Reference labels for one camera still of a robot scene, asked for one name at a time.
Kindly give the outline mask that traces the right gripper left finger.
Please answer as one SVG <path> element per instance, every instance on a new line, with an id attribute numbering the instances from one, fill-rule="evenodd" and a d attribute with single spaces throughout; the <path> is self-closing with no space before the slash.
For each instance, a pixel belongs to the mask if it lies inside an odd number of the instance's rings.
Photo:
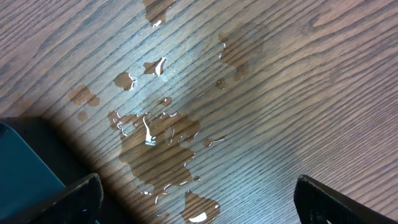
<path id="1" fill-rule="evenodd" d="M 98 174 L 91 173 L 60 193 L 1 221 L 3 224 L 95 223 L 103 201 Z"/>

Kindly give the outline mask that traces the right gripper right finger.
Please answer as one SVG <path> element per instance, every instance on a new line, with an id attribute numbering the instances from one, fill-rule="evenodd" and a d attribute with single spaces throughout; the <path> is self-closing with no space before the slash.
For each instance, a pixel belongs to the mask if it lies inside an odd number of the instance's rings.
<path id="1" fill-rule="evenodd" d="M 397 224 L 307 175 L 297 179 L 294 204 L 301 223 Z"/>

